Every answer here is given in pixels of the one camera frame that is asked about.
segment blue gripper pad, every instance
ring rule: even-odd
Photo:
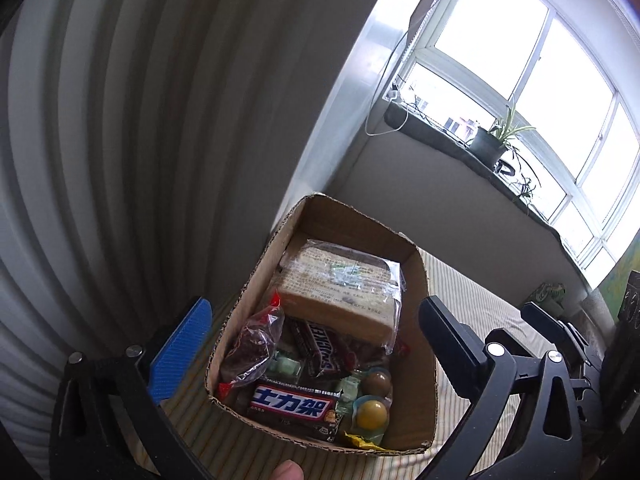
[[[200,298],[151,361],[147,390],[154,403],[175,393],[211,329],[211,320],[211,304]]]

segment window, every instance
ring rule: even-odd
[[[400,71],[401,96],[462,141],[516,104],[535,130],[504,176],[597,286],[640,228],[639,137],[623,96],[545,0],[439,0]]]

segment window pane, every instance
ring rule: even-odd
[[[618,105],[607,140],[582,184],[601,221],[620,195],[637,153],[638,140],[625,111]]]
[[[584,277],[587,278],[591,288],[596,288],[600,285],[600,282],[613,269],[615,264],[609,253],[601,249],[584,271]]]
[[[640,191],[636,189],[620,222],[607,240],[607,247],[616,258],[622,257],[638,229],[640,229]]]
[[[518,165],[518,161],[515,160],[513,153],[510,151],[506,152],[502,156],[502,159],[511,164],[516,170],[516,175],[509,177],[508,181],[523,182],[524,177],[530,178],[531,185],[535,186],[531,203],[536,206],[538,211],[540,211],[545,218],[548,219],[562,202],[562,199],[564,198],[564,190],[562,190],[556,180],[533,155],[533,153],[524,146],[524,144],[517,139],[512,140],[511,144],[518,149],[518,153],[521,158],[526,160],[531,168],[522,161],[520,161],[520,165]]]
[[[540,0],[459,0],[436,47],[508,99],[545,17]]]
[[[518,100],[574,176],[580,173],[609,110],[612,93],[585,51],[558,20]]]
[[[576,256],[582,252],[593,237],[573,203],[570,203],[560,213],[554,227]]]
[[[473,99],[417,63],[401,94],[406,102],[461,140],[467,140],[475,133],[475,128],[471,127],[475,121],[487,129],[494,123],[494,117]]]

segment potted plant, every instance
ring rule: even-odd
[[[511,147],[509,141],[513,139],[516,134],[535,129],[533,126],[514,127],[513,118],[515,114],[515,106],[511,107],[507,105],[507,116],[496,120],[494,126],[489,131],[485,130],[482,126],[478,126],[478,132],[468,147],[469,151],[492,171],[498,159]]]

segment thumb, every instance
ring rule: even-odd
[[[293,460],[285,460],[273,470],[269,480],[304,480],[304,478],[305,474],[298,464]]]

